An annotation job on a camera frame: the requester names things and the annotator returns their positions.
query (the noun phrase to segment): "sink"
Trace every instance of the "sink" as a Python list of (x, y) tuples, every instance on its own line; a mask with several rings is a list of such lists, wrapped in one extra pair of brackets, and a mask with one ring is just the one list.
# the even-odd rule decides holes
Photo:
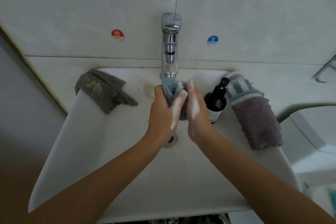
[[(145, 134), (159, 68), (102, 68), (126, 81), (124, 91), (139, 103), (104, 114), (85, 93), (76, 102), (33, 189), (29, 211), (133, 146)], [(179, 69), (177, 78), (193, 80), (205, 95), (228, 74), (221, 70)], [(112, 202), (98, 223), (194, 216), (250, 209), (244, 197), (190, 140), (187, 121), (176, 129), (178, 141), (156, 158)], [(297, 189), (300, 186), (279, 147), (252, 151), (230, 103), (213, 126), (236, 146)]]

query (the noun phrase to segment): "bottle label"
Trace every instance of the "bottle label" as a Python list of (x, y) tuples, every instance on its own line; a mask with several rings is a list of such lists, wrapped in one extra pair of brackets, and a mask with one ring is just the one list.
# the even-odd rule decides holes
[(222, 111), (214, 112), (214, 111), (211, 111), (207, 108), (207, 114), (208, 114), (210, 122), (215, 122), (218, 119), (218, 117), (220, 116), (221, 113), (222, 113)]

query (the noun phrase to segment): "dark gray towel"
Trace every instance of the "dark gray towel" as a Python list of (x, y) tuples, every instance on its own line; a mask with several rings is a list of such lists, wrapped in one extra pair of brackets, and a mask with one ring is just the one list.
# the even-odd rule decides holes
[(91, 69), (82, 74), (75, 85), (75, 93), (81, 89), (109, 114), (120, 104), (137, 106), (138, 103), (122, 91), (125, 82), (113, 75)]
[(254, 97), (232, 106), (252, 150), (283, 145), (277, 122), (268, 99)]
[[(162, 79), (163, 94), (166, 97), (168, 106), (171, 107), (175, 98), (181, 92), (181, 90), (187, 91), (187, 82), (180, 82), (175, 78), (163, 78)], [(181, 108), (181, 114), (179, 120), (187, 120), (187, 104), (188, 97), (185, 99)]]
[(237, 72), (229, 73), (226, 77), (230, 79), (226, 95), (251, 149), (283, 145), (281, 126), (264, 93)]

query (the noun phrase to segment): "faucet spout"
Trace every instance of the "faucet spout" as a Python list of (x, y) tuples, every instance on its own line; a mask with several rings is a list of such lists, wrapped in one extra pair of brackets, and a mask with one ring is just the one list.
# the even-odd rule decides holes
[(179, 58), (177, 40), (181, 29), (181, 16), (175, 13), (166, 13), (161, 16), (162, 29), (162, 59), (161, 79), (175, 78), (179, 73)]

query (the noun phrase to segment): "soap bottle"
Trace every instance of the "soap bottle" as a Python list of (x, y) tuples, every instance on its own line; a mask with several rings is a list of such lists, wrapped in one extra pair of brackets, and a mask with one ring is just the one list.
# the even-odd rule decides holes
[(211, 123), (214, 123), (226, 106), (226, 88), (230, 82), (229, 78), (223, 77), (212, 92), (205, 95), (204, 101), (207, 105), (207, 114)]

